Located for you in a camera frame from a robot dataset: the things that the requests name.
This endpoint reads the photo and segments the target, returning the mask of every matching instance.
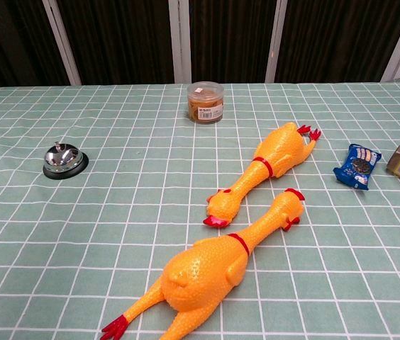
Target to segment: rubber chicken beak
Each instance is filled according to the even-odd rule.
[[[213,215],[209,215],[206,219],[203,220],[203,223],[216,229],[222,229],[230,224],[229,221],[222,220],[221,218],[214,217]]]

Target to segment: clear plastic jar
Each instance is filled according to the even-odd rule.
[[[189,117],[197,123],[214,123],[222,119],[223,87],[212,81],[199,81],[187,88]]]

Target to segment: yellow rubber chicken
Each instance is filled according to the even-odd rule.
[[[302,134],[310,132],[310,143],[304,144]],[[243,198],[258,184],[271,177],[279,178],[306,160],[315,147],[321,132],[311,132],[310,126],[287,123],[272,131],[263,140],[254,153],[254,159],[244,174],[228,189],[206,199],[208,217],[204,224],[215,228],[224,228],[238,214]]]
[[[178,340],[203,324],[222,299],[244,277],[252,250],[269,234],[287,231],[299,222],[302,194],[294,189],[280,193],[268,212],[237,232],[197,241],[172,258],[151,288],[120,317],[102,329],[101,340],[118,340],[139,314],[166,300],[178,311],[162,340]]]

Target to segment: silver bell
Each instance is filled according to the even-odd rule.
[[[82,172],[88,157],[71,144],[56,142],[45,154],[43,173],[49,179],[68,179]]]

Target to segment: tablecloth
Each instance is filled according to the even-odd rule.
[[[0,88],[0,339],[98,339],[166,262],[196,240],[234,232],[285,188],[306,196],[301,223],[251,255],[244,281],[188,339],[400,338],[400,80],[226,84],[223,119],[194,124],[186,86]],[[224,230],[205,199],[231,185],[270,131],[323,133],[312,155],[245,198]],[[45,178],[56,141],[90,163]],[[337,182],[350,143],[382,153],[368,192]],[[165,303],[124,339],[158,339]]]

